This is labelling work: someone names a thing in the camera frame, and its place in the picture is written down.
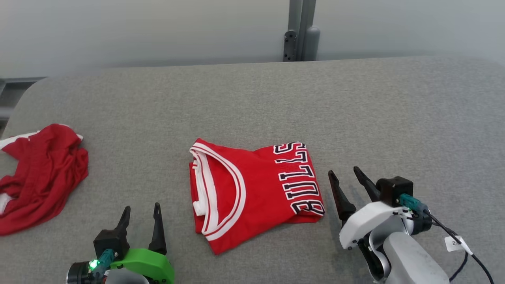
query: red jersey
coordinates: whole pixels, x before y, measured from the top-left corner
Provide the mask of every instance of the red jersey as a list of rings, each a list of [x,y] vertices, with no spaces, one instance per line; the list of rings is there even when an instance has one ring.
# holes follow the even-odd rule
[[[282,223],[317,222],[324,206],[305,144],[256,151],[197,139],[191,147],[195,227],[220,254]]]
[[[69,194],[88,176],[82,136],[63,124],[0,141],[19,160],[13,176],[0,180],[0,235],[42,224],[57,216]]]

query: white stripe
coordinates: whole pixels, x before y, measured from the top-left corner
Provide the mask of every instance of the white stripe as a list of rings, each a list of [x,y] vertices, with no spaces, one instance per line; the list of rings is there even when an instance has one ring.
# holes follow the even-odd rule
[[[0,214],[4,213],[5,207],[7,207],[7,203],[9,203],[9,201],[11,201],[12,199],[14,198],[10,197],[6,193],[0,194]]]
[[[0,140],[0,150],[3,149],[5,146],[9,145],[10,143],[14,143],[18,138],[28,138],[28,137],[30,137],[32,135],[35,135],[35,134],[39,133],[39,132],[40,132],[40,130],[37,131],[37,132],[32,132],[32,133],[27,133],[27,134],[20,134],[20,135],[17,135],[17,136],[13,136],[13,137],[9,137],[9,138]],[[76,135],[77,135],[77,137],[81,141],[84,139],[84,137],[82,137],[82,135],[79,135],[77,133],[76,133]]]
[[[209,227],[208,230],[204,233],[208,241],[213,241],[224,235],[240,218],[240,215],[242,214],[242,211],[245,206],[245,195],[246,195],[245,182],[239,169],[233,163],[231,163],[223,156],[219,155],[218,153],[210,149],[208,146],[202,143],[195,143],[193,147],[191,147],[191,151],[201,152],[210,155],[217,161],[221,162],[225,166],[225,168],[230,172],[235,182],[237,192],[235,196],[235,204],[233,205],[233,209],[231,210],[230,214],[228,214],[228,216],[226,216],[221,221],[221,223],[218,224],[217,227],[215,228]],[[217,203],[209,202],[209,205],[211,207],[210,212],[213,212],[213,209],[217,211]]]
[[[193,202],[193,208],[195,209],[195,213],[197,216],[201,216],[199,214],[202,211],[203,211],[202,215],[205,215],[204,225],[201,228],[201,230],[203,232],[206,230],[206,227],[207,227],[207,219],[209,218],[209,206],[208,206],[208,200],[207,200],[207,193],[205,192],[204,177],[201,174],[200,156],[198,154],[196,154],[196,156],[194,156],[194,157],[195,157],[195,161],[193,163],[196,163],[196,165],[197,165],[196,167],[193,167],[193,169],[194,169],[194,176],[195,176],[195,181],[196,181],[196,191],[198,193],[198,201]]]
[[[216,186],[214,185],[214,179],[212,178],[209,162],[207,161],[207,156],[202,153],[198,153],[198,155],[200,156],[201,173],[203,174],[205,179],[205,187],[206,187],[205,189],[207,190],[207,198],[209,199],[209,204],[216,204],[215,207],[210,206],[208,228],[215,228],[218,226],[218,220],[219,220],[219,212],[217,210],[218,198],[216,195]]]
[[[30,137],[32,135],[35,135],[35,134],[39,133],[39,132],[40,131],[32,132],[32,133],[27,133],[27,134],[21,134],[21,135],[9,137],[9,138],[4,139],[4,140],[0,140],[0,150],[3,149],[5,146],[9,145],[10,143],[14,143],[18,138],[28,138],[28,137]]]

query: gray fabric surface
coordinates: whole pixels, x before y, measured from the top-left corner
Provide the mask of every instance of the gray fabric surface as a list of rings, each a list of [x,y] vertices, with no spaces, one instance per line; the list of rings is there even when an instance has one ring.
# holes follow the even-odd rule
[[[505,68],[473,58],[132,68],[49,78],[26,91],[3,137],[50,123],[72,126],[89,177],[59,216],[0,238],[0,282],[58,283],[94,257],[93,239],[130,205],[128,241],[147,247],[161,203],[168,258],[180,283],[371,283],[357,250],[342,249],[327,178],[333,169],[357,207],[354,177],[401,175],[432,213],[461,234],[497,282],[505,278]],[[188,149],[198,137],[254,150],[308,146],[327,214],[281,225],[220,256],[194,233]],[[1,174],[16,161],[0,156]],[[415,239],[451,275],[462,252],[440,228]],[[455,283],[486,282],[470,259]]]

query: connector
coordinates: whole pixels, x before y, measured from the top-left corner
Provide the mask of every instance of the connector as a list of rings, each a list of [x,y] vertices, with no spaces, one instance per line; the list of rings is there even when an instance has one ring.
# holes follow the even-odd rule
[[[426,206],[426,204],[422,203],[417,198],[414,198],[413,196],[405,193],[400,195],[399,203],[400,205],[405,206],[418,214],[422,214],[424,209],[428,209],[428,206]]]
[[[106,249],[96,262],[92,261],[89,264],[89,269],[91,270],[94,279],[102,279],[105,271],[110,269],[110,265],[114,261],[115,255],[117,254],[115,254],[113,250]]]

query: label tag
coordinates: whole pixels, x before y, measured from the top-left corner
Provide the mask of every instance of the label tag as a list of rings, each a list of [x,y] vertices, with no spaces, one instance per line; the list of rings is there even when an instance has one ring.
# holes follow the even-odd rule
[[[456,238],[458,238],[458,240],[461,241],[461,243],[465,244],[465,241],[463,240],[462,237],[460,236],[456,236]],[[453,251],[464,251],[465,248],[463,248],[463,246],[461,246],[460,244],[458,244],[458,242],[456,242],[456,240],[454,240],[451,236],[447,236],[445,237],[445,246],[447,247],[447,251],[448,252],[453,252]]]

